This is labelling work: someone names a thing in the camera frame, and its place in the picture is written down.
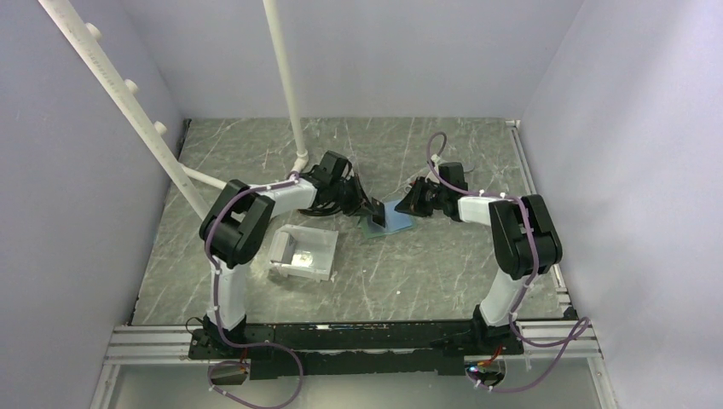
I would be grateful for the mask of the dark card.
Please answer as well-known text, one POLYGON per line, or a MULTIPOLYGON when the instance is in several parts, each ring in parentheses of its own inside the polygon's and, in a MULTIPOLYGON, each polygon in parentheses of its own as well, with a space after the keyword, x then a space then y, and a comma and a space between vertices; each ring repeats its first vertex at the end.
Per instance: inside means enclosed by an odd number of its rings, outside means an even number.
POLYGON ((288 232, 281 233, 281 263, 290 264, 292 262, 296 246, 297 240, 291 234, 288 232))

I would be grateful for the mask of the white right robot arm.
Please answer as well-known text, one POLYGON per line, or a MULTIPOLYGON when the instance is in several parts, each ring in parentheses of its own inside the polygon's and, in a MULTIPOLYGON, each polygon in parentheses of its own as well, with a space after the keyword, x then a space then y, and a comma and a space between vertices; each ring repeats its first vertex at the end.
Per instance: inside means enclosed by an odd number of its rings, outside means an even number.
POLYGON ((538 276, 558 264, 563 247, 547 203, 539 194, 489 196, 468 189, 462 164, 449 162, 432 168, 436 181, 419 177, 410 185, 395 211, 416 217, 440 210, 455 222, 490 228, 498 271, 487 295, 475 308, 470 330, 472 347, 489 354, 503 340, 501 328, 517 317, 525 294, 538 276))

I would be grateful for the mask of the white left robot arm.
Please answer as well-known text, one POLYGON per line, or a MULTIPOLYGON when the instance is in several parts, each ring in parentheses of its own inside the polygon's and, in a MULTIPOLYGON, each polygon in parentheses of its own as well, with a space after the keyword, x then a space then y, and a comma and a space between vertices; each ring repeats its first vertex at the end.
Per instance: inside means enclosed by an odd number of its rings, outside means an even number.
POLYGON ((245 346, 246 274, 272 219, 296 210, 312 217, 368 216, 385 225, 383 203, 365 193, 351 162, 333 151, 310 170, 294 170, 283 181, 229 181, 199 230, 211 264, 211 300, 203 326, 213 332, 211 346, 222 357, 235 357, 245 346))

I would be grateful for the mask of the silver credit card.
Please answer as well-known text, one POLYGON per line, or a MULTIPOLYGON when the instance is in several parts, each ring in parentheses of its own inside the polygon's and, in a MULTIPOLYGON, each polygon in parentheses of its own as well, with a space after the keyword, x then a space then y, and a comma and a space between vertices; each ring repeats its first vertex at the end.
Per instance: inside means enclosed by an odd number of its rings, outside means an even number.
POLYGON ((379 202, 378 200, 374 200, 371 203, 371 206, 373 208, 372 214, 370 215, 371 222, 373 222, 377 226, 380 226, 381 228, 385 228, 386 227, 385 205, 382 202, 379 202))

